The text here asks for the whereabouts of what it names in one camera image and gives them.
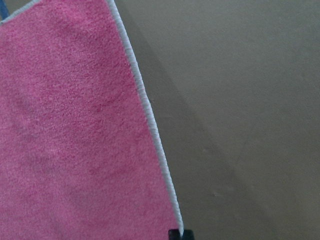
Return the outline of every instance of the white trim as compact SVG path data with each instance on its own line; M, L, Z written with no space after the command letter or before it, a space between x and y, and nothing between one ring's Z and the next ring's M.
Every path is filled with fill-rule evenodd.
M137 90L138 90L138 93L139 93L139 96L140 96L140 99L142 102L142 106L143 106L143 109L144 109L144 112L145 112L145 115L147 118L149 129L151 131L153 143L155 145L156 152L157 152L157 155L159 158L159 163L160 163L162 175L163 175L167 190L169 192L169 197L170 197L170 201L171 201L171 204L173 207L175 218L178 223L180 234L182 236L184 233L184 223L182 220L182 216L181 216L181 212L180 212L180 208L179 208L179 203L177 200L175 187L174 187L174 184L171 179L169 167L168 167L167 160L166 160L166 155L165 155L165 152L164 152L164 149L163 149L163 146L161 143L161 139L159 136L157 123L156 123L155 116L152 111L152 107L149 102L146 90L145 90L145 85L142 80L142 76L141 76L141 73L140 73L140 70L138 67L136 56L135 56L134 51L131 47L125 26L121 20L120 14L118 12L118 9L117 9L117 6L116 6L114 0L106 0L106 1L108 2L113 19L115 20L115 23L118 27L119 35L122 39L122 43L124 46L126 56L128 57L128 60L130 62L130 66L131 66L131 70L132 70L134 78L135 78Z

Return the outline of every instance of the pink fabric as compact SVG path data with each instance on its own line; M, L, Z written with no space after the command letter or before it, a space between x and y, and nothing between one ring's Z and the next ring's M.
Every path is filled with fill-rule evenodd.
M42 0L0 26L0 239L177 227L107 3Z

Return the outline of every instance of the gray surface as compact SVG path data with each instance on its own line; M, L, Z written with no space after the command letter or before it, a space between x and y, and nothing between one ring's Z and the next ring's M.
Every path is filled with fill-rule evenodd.
M320 2L116 4L186 228L197 240L320 239Z

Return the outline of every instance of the pink cloth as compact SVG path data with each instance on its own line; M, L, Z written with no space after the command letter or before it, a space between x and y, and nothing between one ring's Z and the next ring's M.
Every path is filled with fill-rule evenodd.
M165 240L177 228L104 0L0 26L0 239Z

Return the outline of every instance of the microfiber cloth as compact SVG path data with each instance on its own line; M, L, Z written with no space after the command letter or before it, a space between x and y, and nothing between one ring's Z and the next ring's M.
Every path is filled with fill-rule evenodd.
M183 231L112 0L34 0L0 24L0 239L165 240Z

